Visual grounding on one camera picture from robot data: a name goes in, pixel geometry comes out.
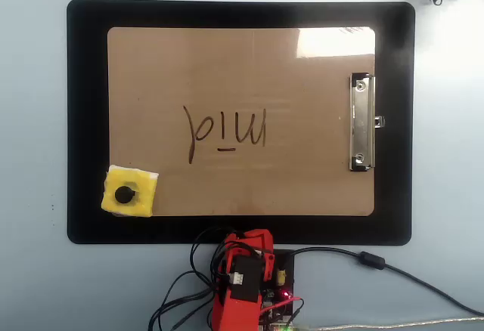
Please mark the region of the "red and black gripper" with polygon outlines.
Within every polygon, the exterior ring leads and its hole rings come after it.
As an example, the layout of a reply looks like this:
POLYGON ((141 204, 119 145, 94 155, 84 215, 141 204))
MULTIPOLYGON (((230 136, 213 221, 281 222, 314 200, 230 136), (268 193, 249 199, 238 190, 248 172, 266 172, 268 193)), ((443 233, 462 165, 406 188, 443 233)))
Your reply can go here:
POLYGON ((243 256, 262 259, 264 253, 263 281, 272 279, 275 264, 273 236, 267 229, 249 230, 243 237, 235 237, 225 242, 224 260, 234 261, 236 257, 243 256))

